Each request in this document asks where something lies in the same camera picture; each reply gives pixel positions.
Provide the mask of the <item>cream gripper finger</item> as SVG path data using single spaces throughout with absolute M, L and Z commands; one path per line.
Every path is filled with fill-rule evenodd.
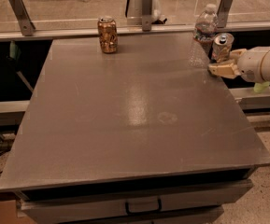
M 229 58 L 237 61 L 246 51 L 246 49 L 234 49 L 230 52 Z
M 238 66 L 234 61 L 227 61 L 225 63 L 212 63 L 208 66 L 208 71 L 217 77 L 225 77 L 234 79 L 241 75 Z

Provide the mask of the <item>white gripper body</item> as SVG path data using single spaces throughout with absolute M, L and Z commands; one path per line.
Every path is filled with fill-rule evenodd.
M 263 59 L 270 51 L 270 47 L 256 47 L 246 50 L 238 59 L 237 66 L 241 77 L 247 82 L 263 83 L 261 72 Z

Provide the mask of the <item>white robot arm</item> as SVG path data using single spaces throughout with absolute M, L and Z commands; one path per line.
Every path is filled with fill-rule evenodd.
M 211 63 L 208 71 L 217 77 L 241 77 L 252 83 L 270 82 L 270 47 L 232 50 L 227 61 Z

